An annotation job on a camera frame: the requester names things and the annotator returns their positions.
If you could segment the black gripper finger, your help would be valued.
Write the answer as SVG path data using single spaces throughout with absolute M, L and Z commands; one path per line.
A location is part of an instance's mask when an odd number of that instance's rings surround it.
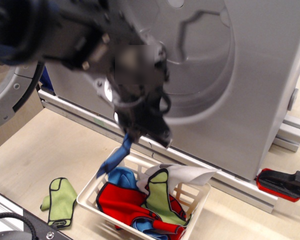
M 139 127 L 125 127 L 123 130 L 128 134 L 132 143 L 138 143 L 143 135 L 143 132 Z

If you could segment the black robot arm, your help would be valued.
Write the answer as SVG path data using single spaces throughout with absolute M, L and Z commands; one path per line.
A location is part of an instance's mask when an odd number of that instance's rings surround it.
M 97 94 L 130 139 L 170 146 L 165 48 L 137 32 L 117 0 L 0 0 L 0 63 L 31 62 L 102 75 L 111 96 L 100 87 Z

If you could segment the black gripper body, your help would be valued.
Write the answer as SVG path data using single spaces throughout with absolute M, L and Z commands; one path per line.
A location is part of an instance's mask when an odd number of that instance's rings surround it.
M 124 128 L 139 127 L 142 136 L 149 135 L 168 148 L 172 133 L 164 115 L 171 108 L 171 100 L 164 92 L 164 83 L 164 79 L 156 79 L 151 84 L 117 84 L 110 75 L 96 78 L 93 87 L 96 94 L 113 108 L 115 121 L 123 131 Z

